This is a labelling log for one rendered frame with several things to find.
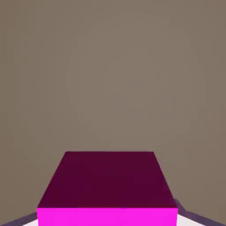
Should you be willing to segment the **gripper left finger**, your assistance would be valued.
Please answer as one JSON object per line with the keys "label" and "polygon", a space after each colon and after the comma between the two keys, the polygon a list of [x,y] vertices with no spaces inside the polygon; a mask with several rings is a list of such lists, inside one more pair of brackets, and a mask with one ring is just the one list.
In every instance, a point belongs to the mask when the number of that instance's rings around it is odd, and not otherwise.
{"label": "gripper left finger", "polygon": [[16,220],[7,222],[5,224],[2,224],[1,226],[23,226],[23,225],[28,224],[28,223],[36,220],[36,219],[37,219],[37,213],[34,212],[32,214],[23,216],[19,219],[16,219]]}

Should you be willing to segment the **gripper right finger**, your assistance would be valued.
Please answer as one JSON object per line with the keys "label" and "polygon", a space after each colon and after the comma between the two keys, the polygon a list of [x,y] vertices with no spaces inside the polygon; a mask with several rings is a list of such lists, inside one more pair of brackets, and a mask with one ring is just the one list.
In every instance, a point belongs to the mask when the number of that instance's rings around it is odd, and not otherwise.
{"label": "gripper right finger", "polygon": [[179,200],[175,199],[178,207],[177,226],[226,226],[212,219],[187,211]]}

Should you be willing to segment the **small magenta cube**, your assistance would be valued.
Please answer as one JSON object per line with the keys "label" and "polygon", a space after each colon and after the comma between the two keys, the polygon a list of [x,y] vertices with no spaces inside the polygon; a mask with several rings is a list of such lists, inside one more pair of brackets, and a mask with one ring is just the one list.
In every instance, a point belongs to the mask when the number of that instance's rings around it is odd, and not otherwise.
{"label": "small magenta cube", "polygon": [[177,226],[152,151],[67,151],[37,207],[38,226]]}

